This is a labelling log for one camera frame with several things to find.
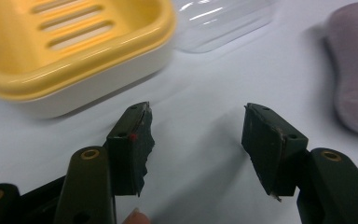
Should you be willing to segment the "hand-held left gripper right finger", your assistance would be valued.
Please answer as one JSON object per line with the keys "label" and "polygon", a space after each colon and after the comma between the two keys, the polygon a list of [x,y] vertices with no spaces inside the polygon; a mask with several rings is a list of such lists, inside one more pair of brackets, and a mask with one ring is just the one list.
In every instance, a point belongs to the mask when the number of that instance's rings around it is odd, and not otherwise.
{"label": "hand-held left gripper right finger", "polygon": [[330,148],[307,150],[309,139],[272,109],[245,106],[241,144],[269,196],[299,192],[302,224],[358,224],[358,168]]}

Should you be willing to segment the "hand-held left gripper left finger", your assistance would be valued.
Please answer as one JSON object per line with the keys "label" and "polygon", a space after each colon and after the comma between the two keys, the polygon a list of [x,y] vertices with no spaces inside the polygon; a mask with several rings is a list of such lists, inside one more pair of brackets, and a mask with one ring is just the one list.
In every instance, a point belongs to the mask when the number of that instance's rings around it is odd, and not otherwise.
{"label": "hand-held left gripper left finger", "polygon": [[79,149],[69,162],[53,224],[117,224],[115,198],[138,196],[155,141],[148,102],[126,109],[100,147]]}

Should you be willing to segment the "purple soap bar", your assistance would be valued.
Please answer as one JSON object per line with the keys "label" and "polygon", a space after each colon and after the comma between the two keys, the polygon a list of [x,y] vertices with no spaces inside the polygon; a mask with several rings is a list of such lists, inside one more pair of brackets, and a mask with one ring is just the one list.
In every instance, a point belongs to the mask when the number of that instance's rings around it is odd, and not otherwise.
{"label": "purple soap bar", "polygon": [[337,115],[358,133],[358,2],[331,14],[326,23],[326,39],[337,68]]}

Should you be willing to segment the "yellow and white soap dish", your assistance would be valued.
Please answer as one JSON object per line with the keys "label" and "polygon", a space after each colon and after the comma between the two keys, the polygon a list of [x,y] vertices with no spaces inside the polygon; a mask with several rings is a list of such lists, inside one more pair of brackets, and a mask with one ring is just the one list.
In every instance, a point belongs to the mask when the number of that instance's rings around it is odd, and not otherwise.
{"label": "yellow and white soap dish", "polygon": [[0,99],[67,114],[164,67],[171,0],[0,0]]}

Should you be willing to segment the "clear plastic lid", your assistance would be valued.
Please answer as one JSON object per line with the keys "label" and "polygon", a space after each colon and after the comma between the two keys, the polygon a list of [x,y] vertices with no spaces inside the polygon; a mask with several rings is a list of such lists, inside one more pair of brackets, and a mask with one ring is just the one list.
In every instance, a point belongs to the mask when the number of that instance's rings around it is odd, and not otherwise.
{"label": "clear plastic lid", "polygon": [[269,24],[278,0],[173,0],[175,47],[204,53]]}

